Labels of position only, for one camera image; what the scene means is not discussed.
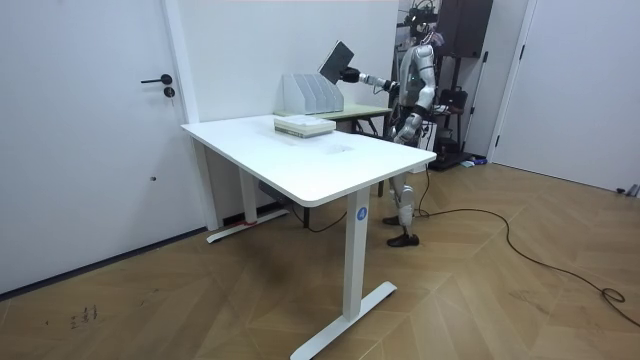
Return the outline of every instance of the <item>door frame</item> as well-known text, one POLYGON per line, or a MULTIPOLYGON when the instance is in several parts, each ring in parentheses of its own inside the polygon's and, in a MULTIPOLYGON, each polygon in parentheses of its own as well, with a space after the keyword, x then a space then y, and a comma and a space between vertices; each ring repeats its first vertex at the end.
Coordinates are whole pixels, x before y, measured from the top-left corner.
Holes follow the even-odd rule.
MULTIPOLYGON (((179 100, 182 103, 184 121, 188 124, 200 123, 200 114, 196 100, 195 87, 193 85, 193 75, 189 64, 189 53, 185 42, 182 18, 180 15, 180 5, 178 0, 162 0, 164 8, 165 24, 169 38, 170 51, 173 54, 173 63, 176 70, 176 84, 178 85, 179 100)), ((200 206, 204 223, 209 231, 220 227, 217 216, 211 179, 209 177, 209 166, 207 165, 206 149, 204 145, 191 138, 193 157, 191 161, 194 173, 197 172, 200 184, 198 192, 200 206)))
POLYGON ((535 15, 536 7, 538 6, 538 0, 529 0, 527 4, 527 10, 522 20, 522 28, 520 28, 520 36, 516 44, 515 51, 513 53, 513 60, 511 62, 511 69, 509 70, 509 77, 507 78, 507 85, 504 89, 502 96, 502 102, 500 103, 500 111, 498 112, 498 119, 496 120, 495 127, 493 128, 493 135, 491 135, 491 142, 489 143, 489 153, 487 154, 487 160, 492 163, 493 157, 496 152, 496 143, 498 137, 502 133, 504 123, 509 111, 509 102, 511 101, 511 94, 515 87, 516 80, 518 79, 518 70, 520 69, 520 54, 523 51, 523 46, 527 43, 529 37, 529 31, 531 30, 531 23, 533 22, 533 16, 535 15))

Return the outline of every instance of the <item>black wire on floor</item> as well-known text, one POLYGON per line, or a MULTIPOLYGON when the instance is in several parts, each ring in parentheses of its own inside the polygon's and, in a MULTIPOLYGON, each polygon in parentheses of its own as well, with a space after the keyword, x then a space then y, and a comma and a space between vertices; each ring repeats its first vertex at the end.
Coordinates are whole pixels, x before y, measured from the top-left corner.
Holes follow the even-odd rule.
POLYGON ((496 214, 492 211, 488 211, 488 210, 481 210, 481 209, 455 209, 455 210, 448 210, 448 211, 441 211, 441 212, 437 212, 437 213, 433 213, 433 214, 429 214, 427 211, 422 210, 422 200, 425 198, 425 196, 427 195, 427 191, 429 190, 429 185, 431 184, 431 179, 429 178, 429 171, 426 171, 427 173, 427 188, 424 191, 424 194, 422 194, 422 199, 420 199, 420 205, 418 206, 418 213, 420 214, 418 217, 425 217, 425 218, 430 218, 432 216, 439 216, 439 215, 445 215, 445 214, 451 214, 451 213, 456 213, 456 212, 479 212, 479 213, 485 213, 485 214, 490 214, 493 215, 497 218, 499 218, 500 220, 502 220, 502 222, 505 224, 505 226, 507 227, 507 244, 509 244, 509 247, 511 247, 511 249, 513 249, 513 251, 515 251, 518 255, 522 256, 523 258, 536 263, 540 266, 549 268, 549 269, 553 269, 555 271, 559 271, 568 275, 571 275, 577 279, 580 279, 582 281, 584 281, 585 283, 591 285, 591 287, 593 287, 594 289, 596 289, 600 295, 602 295, 602 298, 604 299, 604 301, 607 302, 607 304, 609 304, 618 314, 620 314, 620 316, 622 316, 625 320, 629 321, 630 323, 632 323, 635 326, 640 327, 640 323, 638 323, 637 321, 633 320, 631 317, 629 317, 627 314, 625 314, 624 312, 622 312, 622 310, 620 310, 618 307, 616 307, 614 305, 614 303, 624 303, 627 301, 627 299, 624 297, 624 295, 622 295, 618 290, 616 289, 612 289, 612 288, 599 288, 598 286, 596 286, 594 283, 592 283, 591 281, 585 279, 584 277, 571 272, 569 270, 565 270, 565 269, 561 269, 561 268, 557 268, 555 266, 549 265, 549 264, 545 264, 542 261, 533 259, 531 257, 529 257, 528 255, 525 255, 524 253, 522 253, 520 250, 518 250, 513 243, 511 242, 511 238, 509 237, 510 233, 511 233, 511 226, 509 226, 509 221, 507 221, 507 219, 505 219, 502 215, 496 214))

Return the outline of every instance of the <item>desk foot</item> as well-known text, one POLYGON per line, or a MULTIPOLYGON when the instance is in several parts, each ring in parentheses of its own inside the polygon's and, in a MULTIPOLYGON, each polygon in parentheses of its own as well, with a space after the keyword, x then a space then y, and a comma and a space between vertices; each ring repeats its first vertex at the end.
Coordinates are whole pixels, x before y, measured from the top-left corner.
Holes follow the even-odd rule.
POLYGON ((358 317, 353 321, 348 321, 344 316, 340 316, 334 322, 332 322, 329 326, 324 328, 314 337, 312 337, 309 341, 304 343, 304 345, 300 346, 298 350, 296 350, 293 355, 291 355, 291 360, 310 360, 314 356, 316 356, 322 349, 327 347, 333 340, 335 340, 340 334, 345 332, 348 328, 350 328, 353 324, 356 323, 361 317, 363 317, 366 313, 371 311, 376 305, 382 302, 384 299, 389 297, 394 291, 396 291, 395 285, 390 282, 384 282, 382 285, 378 286, 375 290, 373 290, 369 295, 365 296, 362 299, 360 313, 358 317))
POLYGON ((254 226, 258 225, 258 224, 262 224, 263 222, 275 219, 277 217, 280 217, 282 215, 286 215, 288 213, 289 213, 289 211, 284 210, 284 209, 283 210, 274 211, 274 212, 272 212, 270 214, 267 214, 265 216, 259 217, 258 220, 252 225, 239 224, 239 225, 236 225, 236 226, 234 226, 232 228, 229 228, 229 229, 220 231, 218 233, 215 233, 215 234, 213 234, 213 235, 211 235, 211 236, 209 236, 207 238, 207 242, 209 244, 211 244, 213 242, 219 241, 223 237, 229 236, 231 234, 235 234, 235 233, 240 232, 240 231, 245 230, 245 229, 250 229, 250 228, 252 228, 252 227, 254 227, 254 226))

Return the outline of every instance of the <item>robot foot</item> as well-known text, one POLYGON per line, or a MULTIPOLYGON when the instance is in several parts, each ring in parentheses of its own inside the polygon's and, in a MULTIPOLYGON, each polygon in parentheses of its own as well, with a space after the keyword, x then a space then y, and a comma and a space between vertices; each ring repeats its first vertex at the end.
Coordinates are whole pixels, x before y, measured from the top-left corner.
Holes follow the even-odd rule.
POLYGON ((420 239, 415 234, 413 236, 402 234, 396 238, 387 240, 387 245, 391 247, 418 246, 419 244, 420 239))
POLYGON ((382 219, 382 223, 391 226, 400 226, 400 219, 397 216, 392 216, 382 219))

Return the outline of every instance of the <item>power cord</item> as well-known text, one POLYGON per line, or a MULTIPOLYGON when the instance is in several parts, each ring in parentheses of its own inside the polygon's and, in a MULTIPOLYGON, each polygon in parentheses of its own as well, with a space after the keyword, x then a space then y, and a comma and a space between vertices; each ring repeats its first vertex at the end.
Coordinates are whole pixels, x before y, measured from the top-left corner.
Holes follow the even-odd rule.
MULTIPOLYGON (((293 212, 293 215, 295 215, 298 220, 300 220, 301 223, 304 224, 304 220, 302 220, 302 218, 298 215, 298 213, 296 212, 296 208, 294 205, 291 205, 291 212, 293 212)), ((336 220, 335 222, 331 223, 331 225, 328 225, 320 230, 314 230, 311 227, 307 228, 307 230, 313 232, 313 233, 321 233, 323 231, 327 231, 329 229, 331 229, 333 226, 337 225, 340 221, 342 221, 342 219, 344 219, 347 216, 347 212, 345 211, 344 214, 342 214, 342 216, 340 217, 340 219, 336 220)))
POLYGON ((431 185, 431 179, 429 178, 429 171, 425 171, 427 173, 427 188, 424 191, 424 193, 422 194, 422 199, 420 199, 420 205, 418 206, 418 213, 419 215, 417 217, 424 217, 424 218, 430 218, 432 216, 439 216, 439 215, 445 215, 445 214, 451 214, 451 213, 456 213, 456 212, 480 212, 480 213, 485 213, 485 214, 490 214, 493 215, 497 218, 499 218, 500 220, 502 220, 502 222, 506 225, 507 227, 507 244, 509 244, 509 247, 511 247, 511 249, 513 249, 513 251, 515 251, 518 255, 522 256, 523 258, 536 263, 540 266, 549 268, 549 269, 553 269, 555 271, 559 271, 568 275, 571 275, 577 279, 580 279, 582 281, 584 281, 585 283, 589 284, 592 288, 596 289, 600 295, 602 295, 602 298, 607 302, 607 304, 609 304, 618 314, 620 314, 620 316, 622 316, 625 320, 629 321, 630 323, 632 323, 633 325, 640 327, 640 323, 638 323, 637 321, 633 320, 631 317, 629 317, 627 314, 625 314, 624 312, 622 312, 622 310, 620 310, 618 307, 616 307, 614 305, 614 303, 624 303, 627 301, 627 299, 624 297, 624 295, 622 295, 622 293, 620 293, 618 290, 616 289, 612 289, 612 288, 599 288, 598 286, 596 286, 595 284, 593 284, 591 281, 585 279, 584 277, 571 272, 569 270, 565 270, 565 269, 561 269, 561 268, 557 268, 555 266, 549 265, 549 264, 545 264, 542 261, 533 259, 531 257, 529 257, 528 255, 525 255, 524 253, 522 253, 520 250, 518 250, 513 243, 511 242, 511 238, 509 237, 509 234, 511 233, 511 226, 509 226, 509 221, 507 221, 507 219, 505 219, 502 215, 499 215, 497 213, 494 213, 492 211, 488 211, 488 210, 481 210, 481 209, 455 209, 455 210, 448 210, 448 211, 441 211, 441 212, 437 212, 437 213, 433 213, 433 214, 429 214, 426 210, 422 210, 422 200, 425 198, 425 196, 427 195, 427 191, 429 191, 429 185, 431 185))

